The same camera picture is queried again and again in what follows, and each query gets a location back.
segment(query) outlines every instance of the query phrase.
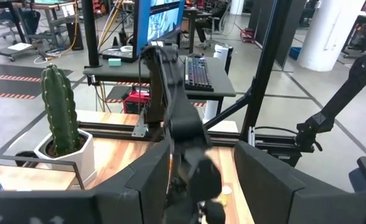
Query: black keyboard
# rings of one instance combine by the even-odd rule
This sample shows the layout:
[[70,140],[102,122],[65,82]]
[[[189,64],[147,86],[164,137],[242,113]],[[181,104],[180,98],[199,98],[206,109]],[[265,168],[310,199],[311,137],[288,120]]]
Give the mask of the black keyboard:
[[209,79],[208,65],[205,58],[187,57],[185,59],[186,90],[214,91]]

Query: plant pot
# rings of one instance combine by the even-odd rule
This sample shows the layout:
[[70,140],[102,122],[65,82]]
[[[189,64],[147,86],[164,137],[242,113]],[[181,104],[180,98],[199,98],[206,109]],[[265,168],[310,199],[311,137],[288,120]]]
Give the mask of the plant pot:
[[[95,147],[93,145],[93,136],[91,134],[81,129],[78,129],[78,132],[82,136],[84,136],[87,140],[86,143],[82,146],[82,148],[77,152],[61,156],[58,158],[52,158],[48,156],[45,149],[47,145],[53,140],[51,133],[48,136],[46,136],[46,138],[41,143],[39,143],[39,145],[34,149],[34,152],[41,159],[75,162],[77,164],[83,184],[84,186],[86,186],[91,181],[93,181],[97,176],[97,172],[95,169],[95,151],[94,151]],[[52,170],[64,170],[73,172],[72,166],[61,166],[55,164],[46,164],[46,165],[49,167],[49,169]],[[75,179],[72,184],[73,184],[72,189],[80,189],[77,179]]]

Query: computer tower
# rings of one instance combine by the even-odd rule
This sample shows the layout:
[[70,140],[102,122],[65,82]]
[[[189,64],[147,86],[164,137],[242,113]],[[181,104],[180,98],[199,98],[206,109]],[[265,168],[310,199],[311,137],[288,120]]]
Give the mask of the computer tower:
[[67,25],[67,31],[68,31],[68,38],[70,39],[70,44],[73,44],[72,50],[83,50],[83,44],[82,44],[82,35],[81,35],[81,29],[79,24],[76,24],[77,27],[77,38],[74,40],[75,35],[75,23],[66,23]]

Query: cactus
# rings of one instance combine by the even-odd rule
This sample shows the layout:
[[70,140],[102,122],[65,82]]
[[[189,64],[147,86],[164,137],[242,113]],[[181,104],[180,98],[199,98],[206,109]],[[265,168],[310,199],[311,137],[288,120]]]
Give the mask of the cactus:
[[80,150],[77,112],[70,80],[63,70],[49,65],[42,72],[40,85],[53,137],[54,156]]

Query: floor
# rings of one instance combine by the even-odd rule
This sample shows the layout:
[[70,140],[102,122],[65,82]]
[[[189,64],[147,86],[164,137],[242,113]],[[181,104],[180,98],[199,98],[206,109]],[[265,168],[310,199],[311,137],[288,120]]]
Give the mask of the floor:
[[[106,18],[97,19],[99,33],[105,21]],[[246,27],[248,21],[249,17],[230,16],[225,29],[226,36],[216,38],[234,47],[229,77],[237,96],[226,98],[223,108],[234,104],[247,91],[256,73],[261,49],[256,45],[243,43],[237,28],[237,26]],[[46,24],[43,20],[40,26],[41,30],[45,29]],[[298,30],[293,46],[300,46],[305,35],[305,30]],[[112,38],[106,46],[110,46],[111,43]],[[204,53],[212,56],[213,50]],[[14,63],[0,57],[0,63],[45,67],[46,63],[33,63],[36,57],[35,52],[28,52]],[[95,91],[85,83],[82,75],[83,67],[88,65],[86,50],[69,52],[50,62],[59,68],[73,70],[69,78],[73,83],[77,109],[96,110]],[[297,123],[302,123],[317,113],[340,88],[347,79],[348,65],[352,62],[353,60],[340,58],[333,71],[326,73],[300,68],[291,59],[288,60],[284,71],[275,66],[257,126],[276,126],[295,130]],[[112,84],[107,84],[106,92],[111,91],[112,87]],[[122,110],[121,105],[117,104],[110,104],[110,108],[115,113]],[[231,115],[228,120],[236,121],[238,128],[241,129],[244,115],[245,109],[242,109]],[[44,104],[40,97],[33,100],[0,98],[0,153],[15,155],[19,151],[33,150],[48,133]],[[285,134],[276,131],[267,133]],[[348,173],[357,167],[356,160],[360,156],[366,156],[366,88],[338,115],[334,129],[329,133],[318,135],[317,140],[322,144],[324,151],[304,154],[297,168],[340,189],[353,191]]]

